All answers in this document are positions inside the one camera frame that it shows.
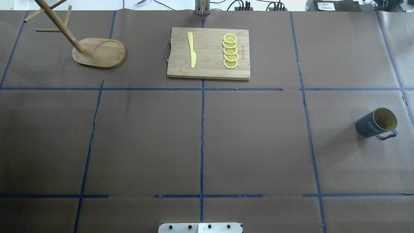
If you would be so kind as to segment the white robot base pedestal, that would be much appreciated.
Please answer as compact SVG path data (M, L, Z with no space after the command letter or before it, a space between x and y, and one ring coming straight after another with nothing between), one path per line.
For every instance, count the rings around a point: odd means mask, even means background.
M236 222L224 223L164 223L158 233L243 233L243 225Z

